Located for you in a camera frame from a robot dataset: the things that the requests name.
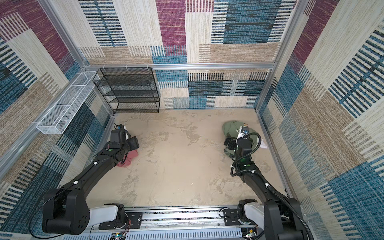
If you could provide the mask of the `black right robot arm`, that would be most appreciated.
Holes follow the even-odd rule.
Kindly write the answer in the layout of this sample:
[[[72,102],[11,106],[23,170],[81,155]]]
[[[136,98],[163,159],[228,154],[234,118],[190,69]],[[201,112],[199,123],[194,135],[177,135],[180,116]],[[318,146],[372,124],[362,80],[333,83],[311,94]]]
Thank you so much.
[[[260,135],[255,133],[255,136],[257,141],[247,134],[239,139],[227,137],[224,142],[234,152],[231,176],[241,178],[262,202],[262,206],[258,206],[253,200],[240,201],[239,219],[257,224],[262,230],[258,237],[267,240],[312,240],[314,236],[303,219],[298,201],[277,191],[253,162],[252,154],[261,145]]]

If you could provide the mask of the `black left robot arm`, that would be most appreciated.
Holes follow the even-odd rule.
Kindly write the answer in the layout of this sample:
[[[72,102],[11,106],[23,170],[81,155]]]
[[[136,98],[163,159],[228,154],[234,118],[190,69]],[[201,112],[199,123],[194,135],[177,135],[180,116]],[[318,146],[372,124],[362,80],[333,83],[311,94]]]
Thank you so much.
[[[111,131],[110,141],[100,150],[91,164],[74,179],[45,195],[42,230],[47,234],[79,235],[87,227],[107,224],[121,228],[128,220],[122,204],[105,204],[89,208],[87,196],[99,180],[112,168],[124,162],[129,152],[139,148],[139,142],[118,125]]]

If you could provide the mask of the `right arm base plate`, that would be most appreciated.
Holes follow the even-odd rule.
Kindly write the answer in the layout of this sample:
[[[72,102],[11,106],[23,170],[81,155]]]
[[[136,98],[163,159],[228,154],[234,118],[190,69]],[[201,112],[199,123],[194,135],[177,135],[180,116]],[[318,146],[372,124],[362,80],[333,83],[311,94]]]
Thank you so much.
[[[250,220],[240,218],[238,210],[224,208],[220,210],[219,216],[224,219],[225,226],[254,225]]]

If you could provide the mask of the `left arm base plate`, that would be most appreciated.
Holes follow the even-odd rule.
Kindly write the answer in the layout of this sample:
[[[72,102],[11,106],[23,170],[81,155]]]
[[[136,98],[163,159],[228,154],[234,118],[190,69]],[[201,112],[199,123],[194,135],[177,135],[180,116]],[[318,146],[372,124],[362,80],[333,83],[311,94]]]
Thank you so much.
[[[128,230],[139,229],[142,224],[142,212],[125,213],[123,217],[117,217],[114,221],[101,223],[99,230]]]

